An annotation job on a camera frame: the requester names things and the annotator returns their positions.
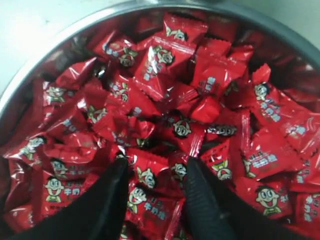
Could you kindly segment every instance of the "bowl rim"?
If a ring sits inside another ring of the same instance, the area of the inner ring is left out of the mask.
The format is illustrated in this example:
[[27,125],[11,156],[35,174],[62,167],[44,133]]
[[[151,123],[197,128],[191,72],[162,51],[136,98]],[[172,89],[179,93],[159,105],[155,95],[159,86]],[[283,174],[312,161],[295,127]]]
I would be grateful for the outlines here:
[[208,0],[129,0],[111,5],[76,21],[66,29],[59,32],[49,41],[49,43],[41,47],[41,49],[38,49],[33,57],[30,58],[14,75],[11,81],[9,81],[8,85],[1,94],[0,121],[6,112],[7,106],[23,81],[30,76],[30,74],[43,60],[45,60],[65,41],[89,27],[113,17],[135,11],[165,8],[182,8],[208,11],[213,14],[225,15],[230,18],[248,22],[263,32],[278,38],[284,43],[287,43],[292,49],[299,53],[299,56],[310,63],[314,69],[320,72],[319,49],[317,49],[300,34],[293,31],[281,22],[249,7],[225,0],[214,0],[212,2],[209,2]]

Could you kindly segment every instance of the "white surface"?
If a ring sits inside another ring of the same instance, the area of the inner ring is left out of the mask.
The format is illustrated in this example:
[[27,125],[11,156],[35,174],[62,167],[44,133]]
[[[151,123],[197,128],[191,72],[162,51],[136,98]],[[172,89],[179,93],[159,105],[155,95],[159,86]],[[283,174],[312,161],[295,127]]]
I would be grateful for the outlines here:
[[[125,0],[0,0],[0,96],[37,47],[75,21]],[[320,49],[320,0],[234,0],[294,29]]]

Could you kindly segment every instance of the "stainless steel bowl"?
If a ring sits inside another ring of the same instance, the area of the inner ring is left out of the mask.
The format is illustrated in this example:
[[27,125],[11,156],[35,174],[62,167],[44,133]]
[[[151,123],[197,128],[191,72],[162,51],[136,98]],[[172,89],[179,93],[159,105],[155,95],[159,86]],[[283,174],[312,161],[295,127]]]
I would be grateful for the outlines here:
[[[0,143],[8,141],[28,104],[32,101],[31,83],[48,67],[55,75],[72,63],[90,56],[86,42],[97,33],[118,28],[132,36],[132,26],[143,15],[161,20],[166,11],[191,16],[205,14],[236,24],[236,43],[256,48],[250,67],[267,62],[272,67],[271,81],[279,88],[298,88],[320,95],[320,52],[303,37],[281,23],[251,9],[216,0],[133,0],[98,11],[61,32],[46,48],[39,49],[15,75],[0,99]],[[159,29],[151,29],[146,34]]]

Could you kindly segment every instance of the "pile of candy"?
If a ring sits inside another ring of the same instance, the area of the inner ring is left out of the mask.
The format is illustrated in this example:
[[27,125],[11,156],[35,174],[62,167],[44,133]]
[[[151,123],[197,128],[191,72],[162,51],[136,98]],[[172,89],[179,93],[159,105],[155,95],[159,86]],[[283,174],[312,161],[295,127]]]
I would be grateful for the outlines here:
[[167,13],[162,31],[136,43],[114,30],[89,47],[96,57],[34,80],[32,106],[1,148],[13,230],[67,207],[127,158],[120,239],[192,239],[183,210],[192,156],[266,217],[320,236],[320,115],[290,97],[305,93],[275,88],[267,64],[249,71],[253,46],[205,37],[208,28]]

